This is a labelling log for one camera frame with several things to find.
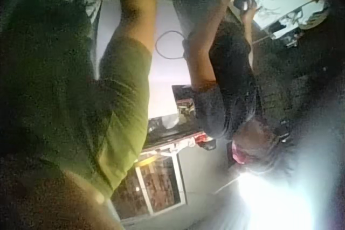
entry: cord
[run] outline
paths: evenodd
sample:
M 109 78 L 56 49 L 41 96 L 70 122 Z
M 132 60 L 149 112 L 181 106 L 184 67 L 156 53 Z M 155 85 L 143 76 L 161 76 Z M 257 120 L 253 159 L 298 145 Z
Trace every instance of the cord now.
M 184 59 L 184 57 L 177 57 L 177 58 L 169 58 L 167 56 L 164 56 L 159 50 L 158 50 L 158 42 L 165 36 L 167 35 L 168 33 L 177 33 L 179 35 L 181 35 L 184 39 L 184 35 L 182 33 L 180 33 L 179 31 L 175 31 L 175 30 L 170 30 L 170 31 L 166 31 L 165 33 L 163 33 L 162 35 L 160 35 L 155 43 L 155 49 L 156 49 L 156 52 L 159 54 L 159 56 L 161 56 L 162 58 L 164 59 L 169 59 L 169 60 L 175 60 L 175 59 Z

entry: sleeve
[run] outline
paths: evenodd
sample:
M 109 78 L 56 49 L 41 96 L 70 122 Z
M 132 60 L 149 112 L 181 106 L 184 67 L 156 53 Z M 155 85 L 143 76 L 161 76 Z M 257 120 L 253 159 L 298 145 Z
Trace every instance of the sleeve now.
M 226 109 L 218 85 L 206 92 L 194 92 L 196 116 L 200 127 L 212 138 L 226 132 Z
M 99 88 L 105 110 L 105 133 L 99 164 L 117 188 L 144 145 L 148 124 L 151 53 L 140 42 L 111 42 L 100 65 Z

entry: white wall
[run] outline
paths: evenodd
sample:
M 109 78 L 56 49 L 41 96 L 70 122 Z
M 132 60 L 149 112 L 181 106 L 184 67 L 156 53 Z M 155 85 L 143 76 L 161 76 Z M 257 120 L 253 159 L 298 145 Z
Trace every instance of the white wall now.
M 97 38 L 97 61 L 95 69 L 103 56 L 110 38 L 120 22 L 121 6 L 119 0 L 104 1 Z M 173 4 L 159 0 L 157 10 L 156 39 L 168 30 L 181 31 Z M 159 50 L 168 57 L 183 55 L 183 38 L 177 34 L 168 34 L 159 42 Z M 172 85 L 190 84 L 187 63 L 184 59 L 166 60 L 154 52 L 149 75 L 150 94 L 149 117 L 176 114 L 177 108 L 173 96 Z

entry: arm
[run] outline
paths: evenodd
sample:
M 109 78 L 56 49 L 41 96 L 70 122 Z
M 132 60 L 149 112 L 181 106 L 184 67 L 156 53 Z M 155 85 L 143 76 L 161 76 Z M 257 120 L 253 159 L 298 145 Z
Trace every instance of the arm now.
M 197 27 L 189 40 L 187 64 L 194 90 L 203 92 L 216 84 L 209 51 L 229 2 L 230 0 L 218 0 L 206 20 Z
M 252 24 L 244 25 L 244 37 L 248 41 L 250 45 L 250 53 L 248 55 L 249 65 L 253 70 L 253 60 L 254 60 L 254 54 L 253 54 L 253 38 L 252 38 Z
M 141 42 L 152 53 L 156 25 L 156 0 L 121 0 L 121 10 L 121 22 L 112 41 L 126 36 Z
M 249 60 L 249 64 L 252 70 L 253 70 L 253 60 L 254 60 L 252 26 L 253 26 L 253 20 L 254 20 L 256 11 L 257 11 L 257 4 L 255 0 L 248 0 L 248 9 L 241 15 L 242 23 L 244 26 L 244 37 L 246 38 L 246 40 L 248 41 L 251 47 L 248 60 Z

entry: fluorescent light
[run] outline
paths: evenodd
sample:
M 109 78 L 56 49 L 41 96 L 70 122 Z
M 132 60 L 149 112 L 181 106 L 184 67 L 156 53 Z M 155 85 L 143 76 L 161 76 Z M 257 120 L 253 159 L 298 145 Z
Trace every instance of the fluorescent light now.
M 287 189 L 245 173 L 239 178 L 240 194 L 251 210 L 249 230 L 311 230 L 306 202 Z

